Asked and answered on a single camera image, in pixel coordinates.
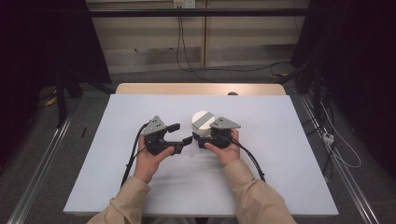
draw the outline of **cabinet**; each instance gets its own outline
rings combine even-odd
[[[89,9],[173,8],[173,1],[87,0]],[[308,0],[197,0],[197,8],[307,8]],[[110,74],[176,69],[179,20],[93,18]],[[303,17],[182,18],[191,66],[263,64],[289,61]],[[187,67],[183,50],[182,66]]]

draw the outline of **wall outlet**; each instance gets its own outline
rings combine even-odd
[[[184,0],[184,8],[195,8],[195,0]]]
[[[186,0],[174,0],[174,7],[175,8],[183,8],[184,1],[186,1]]]

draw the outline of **white table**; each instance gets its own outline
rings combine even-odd
[[[93,215],[108,205],[120,189],[125,164],[143,123],[155,115],[167,125],[178,122],[180,130],[168,133],[165,139],[180,141],[191,135],[191,117],[200,110],[242,126],[240,142],[256,157],[267,183],[285,198],[294,216],[338,214],[286,95],[112,95],[64,211]],[[244,152],[241,155],[259,178],[248,156]],[[149,185],[146,216],[233,216],[233,195],[219,160],[198,148],[196,142],[163,161]]]

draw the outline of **gray gripper part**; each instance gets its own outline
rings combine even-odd
[[[220,117],[218,119],[216,119],[215,121],[213,121],[210,124],[210,127],[212,128],[216,128],[216,129],[233,129],[233,128],[240,128],[241,125],[226,119],[224,117]]]
[[[145,128],[145,130],[143,130],[142,135],[146,136],[151,133],[162,131],[164,129],[166,129],[166,125],[163,123],[160,117],[156,115],[153,119],[149,121],[148,126]]]

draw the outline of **beige sleeve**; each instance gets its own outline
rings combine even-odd
[[[117,197],[88,223],[141,223],[142,207],[149,191],[149,185],[145,182],[129,177]]]
[[[282,196],[265,182],[255,179],[244,161],[233,161],[224,171],[235,197],[235,214],[240,224],[296,223]]]

